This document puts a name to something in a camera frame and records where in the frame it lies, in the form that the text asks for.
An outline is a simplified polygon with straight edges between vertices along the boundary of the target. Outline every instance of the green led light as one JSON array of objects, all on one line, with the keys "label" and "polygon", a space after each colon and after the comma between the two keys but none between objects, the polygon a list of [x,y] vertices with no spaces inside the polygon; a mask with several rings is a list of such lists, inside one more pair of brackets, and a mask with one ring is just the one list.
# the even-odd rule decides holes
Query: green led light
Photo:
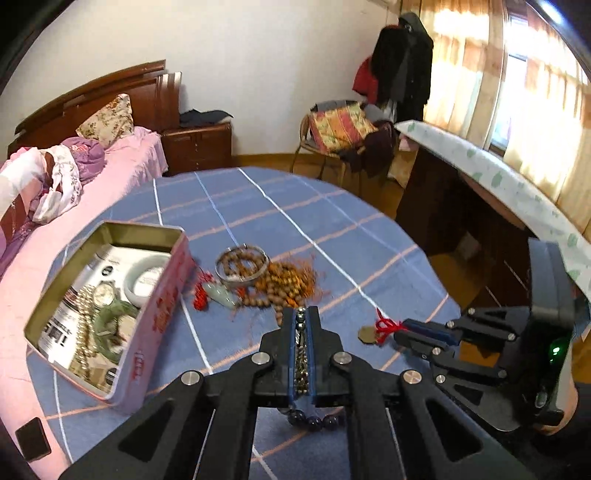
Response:
[{"label": "green led light", "polygon": [[556,339],[550,344],[550,347],[548,348],[548,359],[551,364],[564,359],[564,356],[569,349],[569,343],[570,338],[563,337]]}]

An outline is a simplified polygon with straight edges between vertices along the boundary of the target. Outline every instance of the floral pillow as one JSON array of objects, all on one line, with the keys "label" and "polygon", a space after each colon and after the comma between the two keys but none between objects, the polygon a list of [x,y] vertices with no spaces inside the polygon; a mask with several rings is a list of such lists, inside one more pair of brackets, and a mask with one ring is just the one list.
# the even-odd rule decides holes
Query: floral pillow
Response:
[{"label": "floral pillow", "polygon": [[98,112],[88,117],[76,129],[79,137],[98,140],[106,150],[115,141],[134,133],[134,119],[131,116],[129,95],[120,93]]},{"label": "floral pillow", "polygon": [[335,153],[359,145],[378,129],[365,118],[358,103],[310,114],[310,131],[322,153]]}]

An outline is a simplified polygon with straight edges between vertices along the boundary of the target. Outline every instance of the pearl necklace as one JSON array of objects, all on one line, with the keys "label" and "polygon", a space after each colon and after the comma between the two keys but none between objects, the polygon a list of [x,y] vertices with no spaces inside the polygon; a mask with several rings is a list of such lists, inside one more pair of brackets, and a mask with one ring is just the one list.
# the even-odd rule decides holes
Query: pearl necklace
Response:
[{"label": "pearl necklace", "polygon": [[90,370],[88,358],[96,355],[95,350],[89,348],[90,339],[93,338],[95,334],[95,328],[93,324],[95,305],[92,301],[95,288],[96,287],[93,287],[92,285],[85,285],[80,289],[78,296],[76,297],[76,306],[78,307],[80,320],[78,322],[78,333],[76,335],[76,354],[74,357],[76,360],[78,360],[85,378],[88,378]]}]

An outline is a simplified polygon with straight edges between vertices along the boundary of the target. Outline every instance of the wooden headboard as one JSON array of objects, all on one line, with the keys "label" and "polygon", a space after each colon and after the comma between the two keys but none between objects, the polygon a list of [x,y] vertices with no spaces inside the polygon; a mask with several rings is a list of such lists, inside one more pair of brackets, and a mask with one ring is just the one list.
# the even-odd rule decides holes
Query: wooden headboard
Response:
[{"label": "wooden headboard", "polygon": [[120,93],[129,95],[135,125],[157,132],[178,128],[181,73],[167,73],[165,65],[159,60],[109,73],[52,100],[17,125],[8,156],[20,147],[48,148],[75,137],[84,120]]}]

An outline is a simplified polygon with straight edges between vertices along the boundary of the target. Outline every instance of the curtain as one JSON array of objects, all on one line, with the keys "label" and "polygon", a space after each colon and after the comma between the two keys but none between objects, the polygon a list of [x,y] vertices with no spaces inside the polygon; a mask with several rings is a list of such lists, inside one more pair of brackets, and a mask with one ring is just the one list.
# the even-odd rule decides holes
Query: curtain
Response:
[{"label": "curtain", "polygon": [[524,90],[504,160],[591,240],[591,89],[560,36],[528,7]]},{"label": "curtain", "polygon": [[502,0],[402,0],[435,45],[424,120],[488,147],[503,68]]}]

